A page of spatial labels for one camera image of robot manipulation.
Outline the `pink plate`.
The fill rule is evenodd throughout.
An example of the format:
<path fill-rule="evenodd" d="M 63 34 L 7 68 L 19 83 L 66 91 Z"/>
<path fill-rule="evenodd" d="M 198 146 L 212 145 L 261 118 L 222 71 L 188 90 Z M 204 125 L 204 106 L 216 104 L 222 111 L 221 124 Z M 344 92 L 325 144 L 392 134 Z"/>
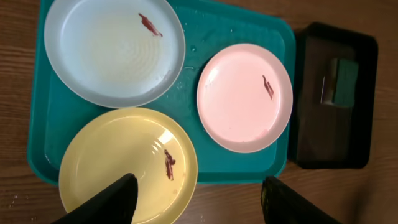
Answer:
<path fill-rule="evenodd" d="M 286 68 L 258 45 L 235 44 L 219 51 L 198 81 L 203 127 L 229 151 L 252 153 L 270 146 L 287 127 L 292 105 Z"/>

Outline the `light blue plate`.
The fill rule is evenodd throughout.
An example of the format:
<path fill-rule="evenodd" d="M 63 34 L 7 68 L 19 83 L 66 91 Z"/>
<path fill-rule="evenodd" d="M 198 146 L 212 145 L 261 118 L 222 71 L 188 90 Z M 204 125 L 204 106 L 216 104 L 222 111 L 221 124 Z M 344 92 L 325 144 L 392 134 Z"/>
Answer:
<path fill-rule="evenodd" d="M 54 0 L 44 45 L 59 79 L 108 108 L 142 106 L 177 80 L 185 36 L 166 0 Z"/>

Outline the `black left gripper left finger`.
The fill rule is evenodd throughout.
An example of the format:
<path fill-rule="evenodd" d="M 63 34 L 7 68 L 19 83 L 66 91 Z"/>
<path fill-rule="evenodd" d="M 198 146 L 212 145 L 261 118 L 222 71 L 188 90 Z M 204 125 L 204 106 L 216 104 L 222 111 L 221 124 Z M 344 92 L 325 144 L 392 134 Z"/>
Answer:
<path fill-rule="evenodd" d="M 131 224 L 137 198 L 137 179 L 128 173 L 53 224 Z"/>

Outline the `green yellow sponge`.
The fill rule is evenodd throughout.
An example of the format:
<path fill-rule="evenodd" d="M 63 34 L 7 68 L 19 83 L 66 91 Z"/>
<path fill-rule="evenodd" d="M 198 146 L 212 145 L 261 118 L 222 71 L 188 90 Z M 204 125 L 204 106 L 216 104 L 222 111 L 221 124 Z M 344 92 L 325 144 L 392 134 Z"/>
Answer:
<path fill-rule="evenodd" d="M 323 77 L 321 103 L 341 108 L 355 104 L 355 89 L 359 64 L 345 58 L 333 58 Z"/>

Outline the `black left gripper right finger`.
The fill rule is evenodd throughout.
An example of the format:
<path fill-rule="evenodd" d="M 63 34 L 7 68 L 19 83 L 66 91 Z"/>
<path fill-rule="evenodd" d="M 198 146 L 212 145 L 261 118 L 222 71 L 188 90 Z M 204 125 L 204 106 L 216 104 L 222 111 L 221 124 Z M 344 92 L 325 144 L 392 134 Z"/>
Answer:
<path fill-rule="evenodd" d="M 266 224 L 340 224 L 274 176 L 262 183 L 261 206 Z"/>

